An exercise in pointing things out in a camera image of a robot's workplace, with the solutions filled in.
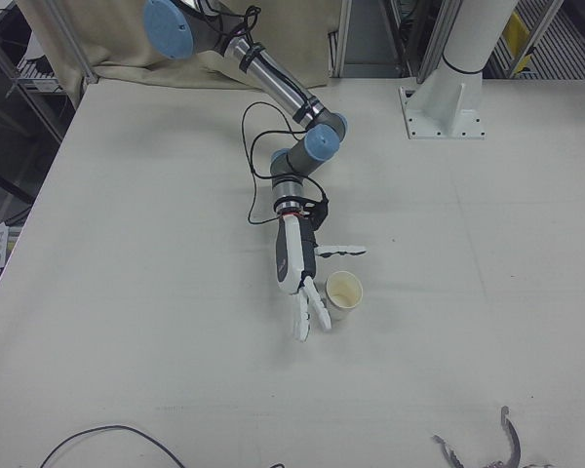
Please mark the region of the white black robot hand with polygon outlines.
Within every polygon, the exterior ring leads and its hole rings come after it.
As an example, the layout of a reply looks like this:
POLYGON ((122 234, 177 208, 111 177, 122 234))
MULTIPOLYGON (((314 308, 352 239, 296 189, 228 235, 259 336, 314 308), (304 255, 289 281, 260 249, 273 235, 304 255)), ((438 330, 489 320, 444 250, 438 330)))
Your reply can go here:
POLYGON ((292 334, 296 340, 307 340, 310 332, 310 309, 316 313, 324 331, 332 328, 328 308, 315 285, 316 257, 357 256, 366 252, 365 246, 318 245, 308 217, 293 212, 279 216, 275 242, 276 277, 280 290, 294 300, 292 334))

